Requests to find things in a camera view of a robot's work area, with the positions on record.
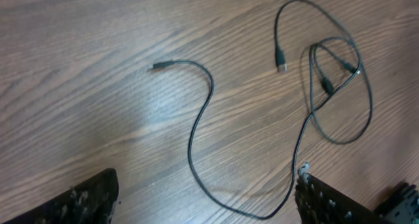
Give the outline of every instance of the brown wooden surface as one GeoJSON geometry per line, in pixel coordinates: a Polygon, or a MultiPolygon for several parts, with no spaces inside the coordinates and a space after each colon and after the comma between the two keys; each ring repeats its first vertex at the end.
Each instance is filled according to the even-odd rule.
{"type": "MultiPolygon", "coordinates": [[[[0,0],[0,222],[108,167],[122,201],[113,223],[255,222],[218,207],[193,179],[187,140],[208,84],[190,66],[146,71],[172,58],[198,60],[215,78],[193,150],[204,183],[229,205],[271,212],[308,111],[300,56],[339,33],[319,12],[290,6],[280,24],[289,73],[276,73],[272,28],[284,1],[0,0]]],[[[310,123],[299,164],[374,208],[388,187],[419,183],[419,0],[313,1],[356,39],[375,114],[345,146],[310,123]]],[[[322,56],[335,84],[348,76],[322,56]]],[[[315,92],[324,97],[317,82],[315,92]]],[[[345,138],[367,109],[357,77],[319,117],[345,138]]],[[[299,220],[292,196],[267,223],[299,220]]]]}

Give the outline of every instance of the cord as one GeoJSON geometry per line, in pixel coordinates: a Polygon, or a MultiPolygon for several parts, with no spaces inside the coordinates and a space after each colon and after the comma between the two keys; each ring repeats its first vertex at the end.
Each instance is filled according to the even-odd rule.
{"type": "Polygon", "coordinates": [[[302,125],[300,134],[298,136],[298,140],[297,143],[295,145],[295,149],[294,149],[294,154],[293,154],[293,161],[292,161],[292,165],[291,165],[291,183],[289,185],[288,188],[288,192],[285,195],[284,199],[281,201],[281,203],[278,205],[278,207],[270,214],[265,215],[265,216],[261,216],[261,215],[255,215],[255,214],[251,214],[245,211],[241,211],[239,209],[233,208],[231,206],[227,206],[226,204],[223,204],[222,202],[218,201],[205,187],[205,185],[202,183],[201,179],[199,178],[198,173],[195,170],[193,161],[192,161],[192,142],[193,142],[193,138],[195,135],[195,131],[196,131],[196,127],[198,126],[199,120],[201,119],[202,114],[205,111],[205,108],[208,106],[211,97],[213,96],[214,93],[214,80],[213,77],[211,75],[211,73],[202,65],[199,64],[195,61],[192,60],[171,60],[171,61],[167,61],[167,62],[160,62],[160,63],[156,63],[152,66],[153,69],[162,69],[165,67],[169,67],[171,65],[175,65],[175,64],[190,64],[193,65],[199,69],[201,69],[209,78],[209,92],[208,92],[208,96],[207,99],[205,100],[204,105],[202,106],[201,110],[199,111],[198,116],[195,119],[195,122],[192,126],[192,130],[191,130],[191,134],[189,136],[189,143],[188,143],[188,163],[189,163],[189,167],[191,168],[191,172],[196,180],[196,182],[198,183],[198,185],[201,187],[201,189],[203,190],[203,192],[205,192],[205,194],[212,200],[214,201],[216,204],[220,205],[221,207],[230,210],[236,214],[240,214],[246,217],[250,217],[253,219],[257,219],[257,220],[266,220],[266,219],[270,219],[271,217],[273,217],[276,213],[278,213],[279,210],[281,210],[282,206],[287,202],[293,187],[294,187],[294,182],[295,182],[295,174],[296,174],[296,167],[297,167],[297,155],[299,152],[299,148],[301,145],[301,141],[302,141],[302,137],[304,135],[304,132],[306,130],[306,127],[308,125],[308,123],[310,122],[310,119],[314,119],[314,122],[316,124],[316,126],[319,128],[319,131],[321,132],[321,134],[329,141],[331,141],[332,143],[336,143],[336,144],[340,144],[340,145],[344,145],[347,143],[351,143],[355,140],[357,140],[358,138],[360,138],[364,132],[366,131],[366,129],[368,128],[368,126],[371,123],[371,119],[373,116],[373,93],[371,90],[371,86],[367,77],[367,74],[365,72],[365,69],[363,67],[363,62],[361,59],[361,54],[359,52],[359,50],[356,47],[355,41],[352,39],[351,35],[348,33],[348,31],[336,20],[334,19],[329,13],[327,13],[325,10],[323,10],[321,7],[319,7],[318,5],[314,4],[313,2],[309,1],[309,0],[290,0],[288,2],[286,2],[285,4],[283,4],[281,6],[281,8],[279,9],[277,15],[276,15],[276,21],[275,21],[275,51],[276,51],[276,65],[279,68],[282,68],[283,70],[287,71],[287,64],[285,61],[285,54],[284,52],[281,50],[280,45],[279,45],[279,41],[278,41],[278,22],[280,19],[280,14],[283,11],[283,9],[293,3],[293,2],[303,2],[303,3],[307,3],[309,5],[312,5],[314,8],[320,10],[326,17],[328,17],[328,19],[330,19],[330,21],[332,21],[335,25],[337,25],[340,29],[344,30],[346,37],[329,37],[326,38],[318,43],[315,43],[313,45],[310,46],[310,51],[309,51],[309,68],[310,68],[310,107],[311,107],[311,114],[309,114],[309,116],[306,117],[304,124],[302,125]],[[338,57],[334,52],[332,52],[331,50],[329,50],[327,47],[325,47],[325,43],[329,42],[329,41],[344,41],[346,42],[350,47],[352,47],[355,50],[357,59],[358,59],[358,63],[357,63],[357,67],[355,68],[354,66],[352,66],[351,64],[349,64],[348,62],[345,62],[343,59],[341,59],[340,57],[338,57]],[[322,48],[324,50],[326,50],[332,57],[334,57],[336,60],[338,60],[342,66],[347,69],[348,71],[350,71],[352,73],[352,75],[342,84],[340,85],[336,90],[334,90],[332,83],[330,82],[330,80],[323,74],[323,72],[321,71],[320,65],[318,64],[317,61],[317,50],[318,48],[322,48]],[[325,89],[326,93],[328,94],[328,97],[317,107],[314,107],[314,101],[313,101],[313,67],[316,67],[316,69],[319,71],[320,75],[321,75],[321,84],[323,86],[323,88],[325,89]],[[318,111],[319,109],[321,109],[337,92],[339,92],[340,90],[342,90],[350,81],[352,81],[354,79],[354,77],[356,75],[359,74],[363,74],[364,76],[364,80],[365,80],[365,84],[367,85],[367,91],[368,91],[368,95],[369,95],[369,117],[368,120],[365,124],[365,126],[360,130],[359,134],[356,135],[354,138],[346,140],[346,141],[337,141],[333,138],[331,138],[329,135],[327,135],[324,131],[323,128],[320,126],[317,117],[316,117],[316,111],[318,111]]]}

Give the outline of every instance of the wood grain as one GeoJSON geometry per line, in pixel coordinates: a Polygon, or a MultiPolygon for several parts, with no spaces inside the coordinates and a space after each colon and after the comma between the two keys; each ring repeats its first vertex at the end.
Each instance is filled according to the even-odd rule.
{"type": "MultiPolygon", "coordinates": [[[[190,58],[215,78],[193,158],[228,205],[271,212],[289,184],[307,114],[311,43],[338,34],[319,12],[291,5],[280,39],[289,73],[274,67],[277,9],[286,0],[0,0],[0,222],[104,168],[117,170],[113,223],[254,223],[214,204],[187,164],[187,140],[208,84],[189,66],[158,73],[158,60],[190,58]]],[[[356,39],[375,114],[358,141],[337,146],[311,124],[299,154],[311,172],[368,208],[402,180],[419,183],[418,0],[313,0],[356,39]]],[[[334,83],[345,77],[321,54],[334,83]]],[[[321,99],[319,84],[316,99],[321,99]]],[[[367,117],[357,78],[319,112],[338,138],[367,117]]],[[[266,223],[299,223],[291,199],[266,223]]]]}

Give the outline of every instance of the wire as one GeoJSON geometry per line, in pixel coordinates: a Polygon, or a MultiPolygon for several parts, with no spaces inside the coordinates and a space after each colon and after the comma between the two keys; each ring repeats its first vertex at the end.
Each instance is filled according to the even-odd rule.
{"type": "Polygon", "coordinates": [[[283,205],[287,202],[289,195],[291,194],[293,187],[294,187],[294,182],[295,182],[295,174],[297,173],[297,155],[299,152],[299,148],[301,145],[301,141],[302,141],[302,137],[304,135],[304,132],[306,130],[306,127],[308,125],[308,123],[310,122],[310,119],[314,119],[314,122],[316,124],[316,126],[319,128],[319,131],[321,132],[321,134],[328,139],[329,141],[336,143],[336,144],[340,144],[340,145],[344,145],[347,143],[351,143],[355,140],[357,140],[358,138],[360,138],[364,132],[366,131],[366,129],[368,128],[368,126],[371,123],[371,119],[373,116],[373,93],[371,90],[371,86],[370,86],[370,82],[368,80],[367,74],[365,72],[365,69],[363,67],[363,62],[362,62],[362,58],[361,58],[361,53],[359,52],[358,48],[356,47],[355,41],[352,39],[351,35],[349,34],[349,32],[344,28],[344,26],[342,26],[335,18],[333,18],[329,13],[327,13],[325,10],[323,10],[321,7],[319,7],[318,5],[314,4],[313,2],[309,1],[309,0],[290,0],[288,2],[286,2],[285,4],[283,4],[281,6],[281,8],[279,9],[277,15],[276,15],[276,21],[275,21],[275,45],[276,45],[276,50],[281,52],[281,58],[283,60],[283,63],[281,64],[285,64],[285,70],[286,70],[286,62],[285,62],[285,56],[283,54],[283,51],[280,49],[280,45],[279,45],[279,41],[278,41],[278,23],[279,23],[279,19],[280,19],[280,14],[282,13],[283,9],[294,2],[303,2],[303,3],[307,3],[309,5],[312,5],[314,8],[318,9],[319,11],[321,11],[326,17],[328,17],[328,19],[330,19],[330,21],[332,21],[332,23],[334,23],[336,26],[338,26],[340,29],[342,29],[345,34],[346,37],[329,37],[326,38],[318,43],[315,43],[313,45],[310,46],[310,51],[309,51],[309,69],[310,69],[310,107],[311,107],[311,113],[306,117],[304,124],[302,125],[300,134],[298,136],[298,140],[297,143],[295,145],[295,149],[294,149],[294,154],[293,154],[293,161],[292,161],[292,165],[291,165],[291,183],[289,185],[287,194],[285,195],[284,199],[281,201],[281,203],[278,205],[278,207],[270,214],[268,215],[255,215],[255,214],[251,214],[236,208],[233,208],[231,206],[227,206],[226,204],[223,204],[222,202],[218,201],[205,187],[205,185],[202,183],[201,179],[199,178],[198,173],[195,170],[193,161],[192,161],[192,142],[194,139],[194,135],[195,135],[195,131],[196,131],[196,127],[198,126],[198,123],[201,119],[202,114],[205,111],[205,108],[208,106],[211,97],[213,96],[214,93],[214,80],[213,77],[211,75],[211,73],[202,65],[199,64],[195,61],[192,60],[171,60],[171,61],[167,61],[167,62],[160,62],[160,63],[156,63],[153,65],[153,69],[161,69],[161,68],[165,68],[174,64],[190,64],[193,65],[195,67],[198,67],[199,69],[201,69],[209,78],[209,92],[208,92],[208,96],[207,99],[204,103],[204,105],[202,106],[201,110],[199,111],[198,116],[195,119],[195,122],[192,126],[192,130],[191,130],[191,134],[189,136],[189,143],[188,143],[188,162],[189,162],[189,167],[191,168],[191,172],[196,180],[196,182],[198,183],[198,185],[201,187],[201,189],[203,190],[203,192],[205,192],[205,194],[212,200],[214,201],[216,204],[220,205],[221,207],[230,210],[236,214],[240,214],[246,217],[250,217],[253,219],[258,219],[258,220],[266,220],[266,219],[270,219],[271,217],[273,217],[276,213],[278,213],[279,210],[281,210],[281,208],[283,207],[283,205]],[[357,63],[357,67],[354,68],[353,66],[351,66],[349,63],[345,62],[343,59],[339,58],[334,52],[332,52],[331,50],[329,50],[327,47],[325,47],[325,43],[329,42],[329,41],[344,41],[346,42],[350,47],[352,47],[356,53],[357,59],[358,59],[358,63],[357,63]],[[336,90],[332,90],[328,92],[328,97],[322,101],[320,103],[319,106],[314,107],[314,100],[313,100],[313,66],[316,66],[316,69],[320,72],[320,75],[322,76],[322,79],[326,79],[327,81],[329,81],[327,79],[327,77],[321,72],[321,68],[320,65],[318,64],[317,61],[317,50],[318,48],[323,48],[325,49],[332,57],[334,57],[335,59],[337,59],[338,61],[340,61],[344,67],[346,65],[346,69],[352,72],[352,75],[343,83],[341,84],[336,90]],[[329,135],[327,135],[323,128],[320,126],[317,117],[316,117],[316,112],[321,109],[337,92],[339,92],[340,90],[342,90],[350,81],[352,81],[354,79],[354,77],[356,75],[362,74],[363,78],[365,80],[365,84],[367,85],[367,91],[368,91],[368,95],[369,95],[369,117],[368,120],[365,124],[365,126],[360,130],[360,132],[358,133],[358,135],[356,135],[355,137],[353,137],[352,139],[346,140],[346,141],[337,141],[333,138],[331,138],[329,135]]]}

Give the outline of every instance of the metal connector tip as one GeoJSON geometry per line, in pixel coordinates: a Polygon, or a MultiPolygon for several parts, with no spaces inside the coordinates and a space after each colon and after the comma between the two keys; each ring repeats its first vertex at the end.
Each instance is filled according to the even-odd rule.
{"type": "Polygon", "coordinates": [[[287,64],[280,64],[278,66],[278,72],[280,72],[280,73],[286,73],[286,72],[288,72],[288,66],[287,66],[287,64]]]}

